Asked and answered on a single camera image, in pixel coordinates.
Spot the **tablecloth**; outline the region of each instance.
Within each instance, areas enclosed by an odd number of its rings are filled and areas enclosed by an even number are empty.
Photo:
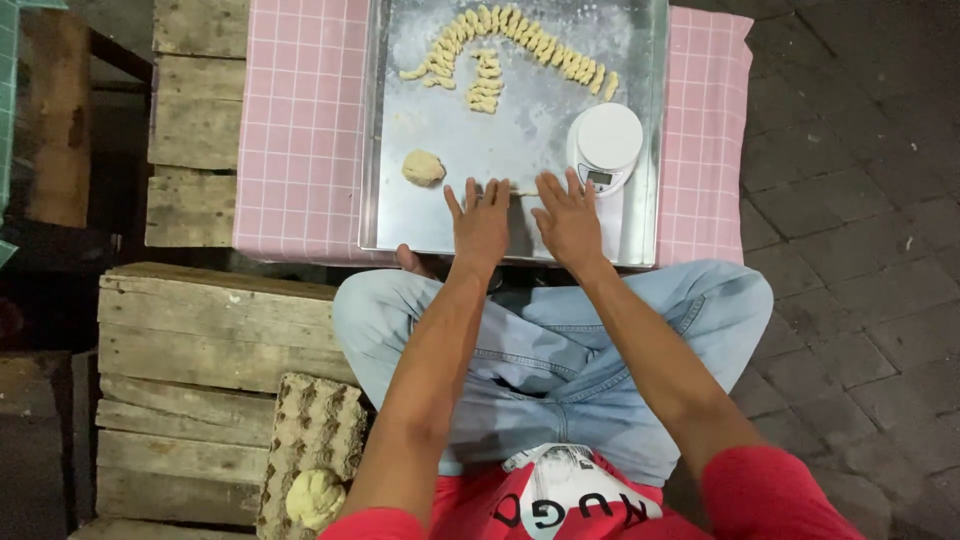
[[[233,246],[388,265],[357,247],[369,0],[252,0]],[[657,265],[742,262],[738,178],[753,21],[671,8]]]

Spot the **white digital scale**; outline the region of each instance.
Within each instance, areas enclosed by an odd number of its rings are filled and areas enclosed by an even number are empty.
[[[593,181],[597,197],[623,187],[643,146],[643,127],[634,112],[604,103],[581,112],[566,136],[566,159],[580,183]]]

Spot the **foot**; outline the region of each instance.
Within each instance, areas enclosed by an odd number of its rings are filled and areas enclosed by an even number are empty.
[[[396,262],[399,263],[400,268],[407,272],[423,276],[428,280],[437,279],[437,275],[427,270],[426,266],[423,265],[423,261],[420,260],[420,256],[411,251],[410,246],[406,244],[400,244],[399,247],[396,248]]]

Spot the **brick floor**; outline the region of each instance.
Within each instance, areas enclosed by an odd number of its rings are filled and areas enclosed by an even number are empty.
[[[677,3],[757,19],[741,227],[777,301],[734,401],[891,537],[960,537],[960,4]]]

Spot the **jeans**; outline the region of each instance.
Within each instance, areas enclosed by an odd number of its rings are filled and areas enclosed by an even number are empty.
[[[773,308],[763,277],[738,264],[697,260],[624,281],[730,392]],[[414,324],[441,286],[402,270],[372,270],[350,277],[337,292],[334,330],[377,409]],[[627,478],[656,487],[680,457],[583,289],[493,295],[484,305],[440,474],[459,476],[557,442],[590,446]]]

